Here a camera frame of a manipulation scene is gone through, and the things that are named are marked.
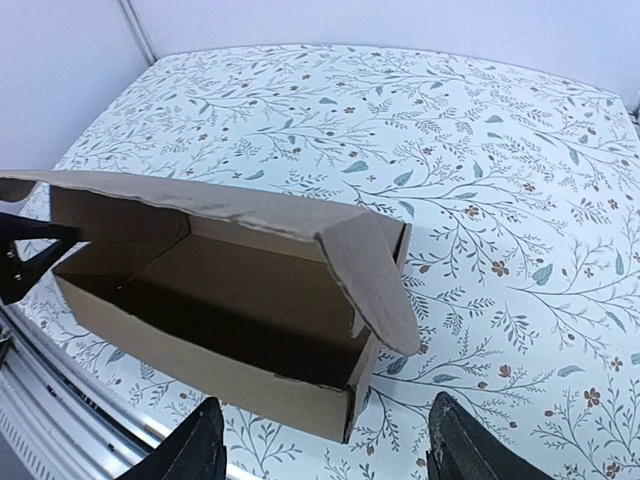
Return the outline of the brown cardboard paper box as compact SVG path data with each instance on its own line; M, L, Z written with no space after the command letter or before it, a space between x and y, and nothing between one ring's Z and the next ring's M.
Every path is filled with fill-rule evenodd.
M419 350L411 228L368 209L133 174L5 171L49 186L53 275L80 325L203 393L348 441L381 348Z

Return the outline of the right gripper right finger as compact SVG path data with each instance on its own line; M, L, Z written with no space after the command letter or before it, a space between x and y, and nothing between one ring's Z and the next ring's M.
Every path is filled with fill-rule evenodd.
M550 480L504 446L451 395L436 395L428 417L427 475L437 480Z

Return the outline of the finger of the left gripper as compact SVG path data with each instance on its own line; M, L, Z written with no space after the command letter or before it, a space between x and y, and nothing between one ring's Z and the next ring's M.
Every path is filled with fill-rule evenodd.
M41 277L73 246L74 241L58 240L23 260L14 241L1 243L1 301L14 304L22 300Z
M1 214L1 248L7 250L11 245L23 240L54 240L51 247L71 248L84 240L83 232L48 221L35 220L9 213Z

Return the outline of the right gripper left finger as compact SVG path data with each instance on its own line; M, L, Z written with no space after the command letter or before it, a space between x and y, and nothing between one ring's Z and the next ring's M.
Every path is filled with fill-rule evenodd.
M227 451L219 400L206 398L124 480L225 480Z

